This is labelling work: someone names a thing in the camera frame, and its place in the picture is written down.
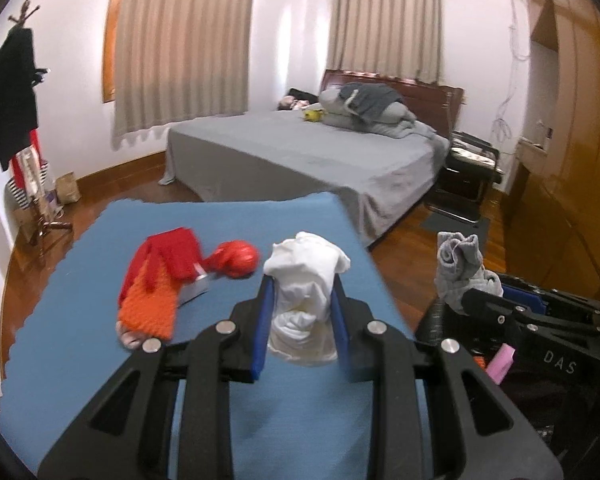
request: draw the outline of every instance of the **orange knitted cloth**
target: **orange knitted cloth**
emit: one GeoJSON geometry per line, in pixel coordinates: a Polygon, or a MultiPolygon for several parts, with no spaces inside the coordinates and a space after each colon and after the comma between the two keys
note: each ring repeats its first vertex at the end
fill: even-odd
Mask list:
{"type": "Polygon", "coordinates": [[[173,336],[173,325],[178,308],[178,295],[183,282],[171,277],[160,258],[155,287],[146,290],[144,278],[149,259],[142,264],[138,275],[126,292],[120,305],[118,320],[127,330],[169,340],[173,336]]]}

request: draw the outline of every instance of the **blue gripper pad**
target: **blue gripper pad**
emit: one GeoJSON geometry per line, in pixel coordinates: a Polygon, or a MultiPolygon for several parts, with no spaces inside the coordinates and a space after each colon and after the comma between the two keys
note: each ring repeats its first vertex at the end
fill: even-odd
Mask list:
{"type": "Polygon", "coordinates": [[[331,326],[340,365],[346,370],[349,368],[349,334],[335,286],[331,290],[331,326]]]}
{"type": "Polygon", "coordinates": [[[276,305],[275,280],[270,276],[264,276],[262,281],[260,315],[253,335],[253,352],[251,354],[251,376],[255,381],[260,378],[264,368],[264,361],[267,356],[267,341],[271,329],[271,317],[273,316],[273,308],[276,305]]]}
{"type": "Polygon", "coordinates": [[[521,306],[528,306],[534,314],[540,316],[546,314],[546,305],[538,295],[507,285],[503,285],[502,290],[504,292],[502,297],[505,300],[513,301],[521,306]]]}

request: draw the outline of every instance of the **wooden cabinet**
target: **wooden cabinet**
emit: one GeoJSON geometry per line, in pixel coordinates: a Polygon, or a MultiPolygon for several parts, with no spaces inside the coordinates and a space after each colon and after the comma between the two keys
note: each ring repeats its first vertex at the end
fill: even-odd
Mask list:
{"type": "Polygon", "coordinates": [[[600,13],[591,0],[529,0],[532,30],[547,16],[560,70],[554,136],[509,207],[507,271],[600,299],[600,13]]]}

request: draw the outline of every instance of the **black coat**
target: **black coat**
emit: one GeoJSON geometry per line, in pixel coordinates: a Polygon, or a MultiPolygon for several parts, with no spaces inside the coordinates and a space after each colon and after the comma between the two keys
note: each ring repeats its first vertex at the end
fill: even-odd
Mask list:
{"type": "Polygon", "coordinates": [[[31,145],[29,132],[38,127],[33,34],[14,28],[0,48],[0,164],[9,167],[13,155],[31,145]]]}

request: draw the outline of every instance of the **pillow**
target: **pillow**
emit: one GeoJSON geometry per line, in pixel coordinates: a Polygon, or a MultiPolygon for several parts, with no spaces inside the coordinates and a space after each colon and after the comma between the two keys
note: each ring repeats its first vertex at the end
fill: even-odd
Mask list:
{"type": "Polygon", "coordinates": [[[322,122],[328,126],[353,130],[363,134],[377,134],[392,139],[401,139],[413,132],[414,123],[401,121],[398,124],[373,123],[365,124],[351,116],[324,114],[322,122]]]}
{"type": "Polygon", "coordinates": [[[320,92],[318,100],[324,108],[324,111],[328,114],[338,114],[343,116],[351,115],[351,112],[344,107],[344,101],[340,98],[339,88],[327,88],[326,90],[323,90],[320,92]]]}
{"type": "MultiPolygon", "coordinates": [[[[326,90],[323,90],[320,92],[319,99],[320,104],[327,113],[338,114],[347,117],[354,115],[345,108],[344,101],[340,97],[339,88],[327,88],[326,90]]],[[[378,117],[377,122],[384,124],[398,124],[401,121],[413,122],[415,120],[416,116],[411,113],[405,105],[396,101],[384,109],[382,115],[378,117]]]]}

